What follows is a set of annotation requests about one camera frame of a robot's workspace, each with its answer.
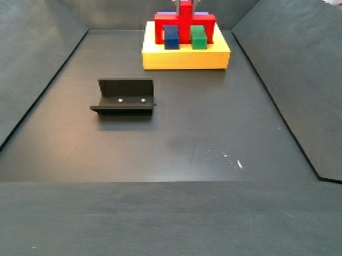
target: black floor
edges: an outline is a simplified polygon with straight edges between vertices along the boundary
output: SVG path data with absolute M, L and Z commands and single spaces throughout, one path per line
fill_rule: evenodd
M 0 253 L 340 255 L 340 193 L 323 183 L 2 183 Z
M 0 153 L 0 181 L 315 181 L 224 35 L 227 71 L 144 72 L 142 32 L 90 31 Z M 154 81 L 152 117 L 100 118 L 97 79 L 141 77 Z

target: black bracket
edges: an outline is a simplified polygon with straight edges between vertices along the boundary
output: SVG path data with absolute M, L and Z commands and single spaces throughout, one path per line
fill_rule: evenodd
M 153 80 L 98 79 L 101 100 L 90 110 L 98 114 L 153 111 Z

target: yellow base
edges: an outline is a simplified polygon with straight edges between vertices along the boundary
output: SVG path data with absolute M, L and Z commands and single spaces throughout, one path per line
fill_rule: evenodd
M 178 50 L 165 50 L 154 44 L 154 22 L 145 25 L 142 44 L 142 67 L 161 69 L 225 69 L 229 61 L 229 47 L 217 25 L 213 30 L 213 44 L 205 50 L 192 50 L 190 44 L 180 44 Z

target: green block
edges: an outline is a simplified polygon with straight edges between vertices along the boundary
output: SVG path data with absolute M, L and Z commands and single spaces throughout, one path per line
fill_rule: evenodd
M 202 26 L 190 26 L 190 45 L 193 50 L 206 49 L 206 35 Z

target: white scratch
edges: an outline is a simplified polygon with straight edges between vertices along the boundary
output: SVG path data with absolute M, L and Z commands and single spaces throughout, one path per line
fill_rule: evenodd
M 291 219 L 296 219 L 297 217 L 295 216 L 295 214 L 289 213 L 289 212 L 284 212 L 284 214 L 291 218 Z
M 239 165 L 240 169 L 243 169 L 243 166 L 241 166 L 241 164 L 240 164 L 240 161 L 239 161 L 239 160 L 237 160 L 237 165 Z

